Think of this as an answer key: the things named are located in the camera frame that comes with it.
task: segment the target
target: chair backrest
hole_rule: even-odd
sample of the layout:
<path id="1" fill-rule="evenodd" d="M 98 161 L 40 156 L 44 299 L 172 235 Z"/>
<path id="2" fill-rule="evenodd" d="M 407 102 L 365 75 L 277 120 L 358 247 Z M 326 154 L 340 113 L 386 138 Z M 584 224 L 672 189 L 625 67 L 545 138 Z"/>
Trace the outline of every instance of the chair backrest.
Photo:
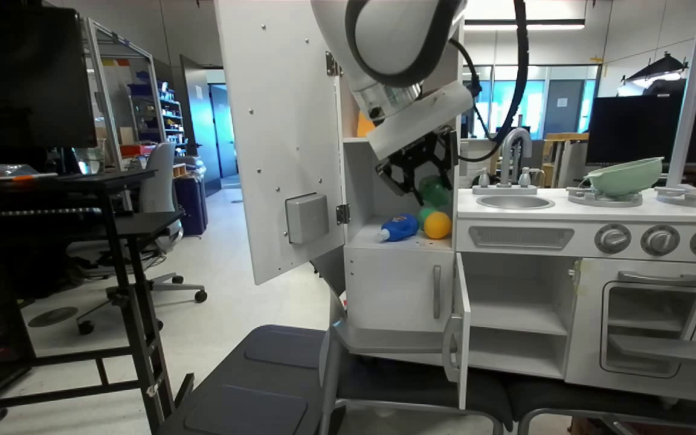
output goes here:
<path id="1" fill-rule="evenodd" d="M 137 190 L 137 211 L 141 213 L 173 213 L 173 148 L 172 144 L 158 144 L 147 156 L 147 168 L 154 168 L 154 177 L 144 179 Z M 170 240 L 182 236 L 182 223 L 170 224 Z"/>

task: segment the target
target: open cabinet door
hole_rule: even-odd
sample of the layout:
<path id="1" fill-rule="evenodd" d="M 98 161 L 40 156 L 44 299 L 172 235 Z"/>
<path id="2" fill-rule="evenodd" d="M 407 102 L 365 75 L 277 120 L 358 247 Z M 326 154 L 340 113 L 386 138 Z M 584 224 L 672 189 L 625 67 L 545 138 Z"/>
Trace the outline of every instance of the open cabinet door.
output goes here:
<path id="1" fill-rule="evenodd" d="M 310 0 L 219 0 L 254 279 L 342 243 L 339 79 Z"/>

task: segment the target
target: green object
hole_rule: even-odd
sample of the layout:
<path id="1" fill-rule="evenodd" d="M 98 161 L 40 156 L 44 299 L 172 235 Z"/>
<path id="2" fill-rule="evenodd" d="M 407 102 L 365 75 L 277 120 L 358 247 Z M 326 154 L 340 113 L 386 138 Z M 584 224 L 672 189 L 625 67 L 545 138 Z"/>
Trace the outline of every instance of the green object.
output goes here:
<path id="1" fill-rule="evenodd" d="M 597 194 L 618 197 L 654 186 L 660 177 L 663 156 L 648 156 L 589 172 L 587 182 Z"/>
<path id="2" fill-rule="evenodd" d="M 429 174 L 420 179 L 417 190 L 423 195 L 423 207 L 436 207 L 442 213 L 451 211 L 451 190 L 439 182 L 439 177 Z"/>
<path id="3" fill-rule="evenodd" d="M 436 213 L 437 207 L 420 207 L 417 211 L 417 223 L 420 223 L 420 226 L 425 224 L 425 220 L 429 218 L 429 213 Z"/>

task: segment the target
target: yellow ball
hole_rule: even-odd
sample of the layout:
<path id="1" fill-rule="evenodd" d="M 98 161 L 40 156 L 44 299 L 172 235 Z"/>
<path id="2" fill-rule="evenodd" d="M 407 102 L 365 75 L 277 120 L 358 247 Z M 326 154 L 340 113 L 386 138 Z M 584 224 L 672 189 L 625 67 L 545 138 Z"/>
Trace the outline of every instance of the yellow ball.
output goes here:
<path id="1" fill-rule="evenodd" d="M 429 213 L 423 223 L 423 235 L 427 240 L 444 240 L 451 232 L 451 223 L 448 213 Z"/>

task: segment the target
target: cabinet door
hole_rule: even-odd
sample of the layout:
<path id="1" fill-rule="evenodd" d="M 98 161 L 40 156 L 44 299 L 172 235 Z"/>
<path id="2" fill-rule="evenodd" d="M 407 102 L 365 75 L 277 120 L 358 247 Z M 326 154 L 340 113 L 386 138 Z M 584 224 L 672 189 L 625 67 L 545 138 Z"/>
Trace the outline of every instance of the cabinet door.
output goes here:
<path id="1" fill-rule="evenodd" d="M 444 330 L 451 254 L 346 247 L 346 270 L 356 329 Z"/>
<path id="2" fill-rule="evenodd" d="M 444 329 L 444 373 L 458 383 L 458 409 L 466 409 L 469 386 L 469 347 L 472 347 L 472 296 L 466 287 L 465 258 L 455 258 L 455 307 Z"/>
<path id="3" fill-rule="evenodd" d="M 217 8 L 254 279 L 263 282 L 346 242 L 339 81 L 310 0 Z M 310 207 L 291 213 L 307 197 Z"/>
<path id="4" fill-rule="evenodd" d="M 610 352 L 618 334 L 696 340 L 696 263 L 584 258 L 566 366 L 573 383 L 696 398 L 693 364 Z"/>

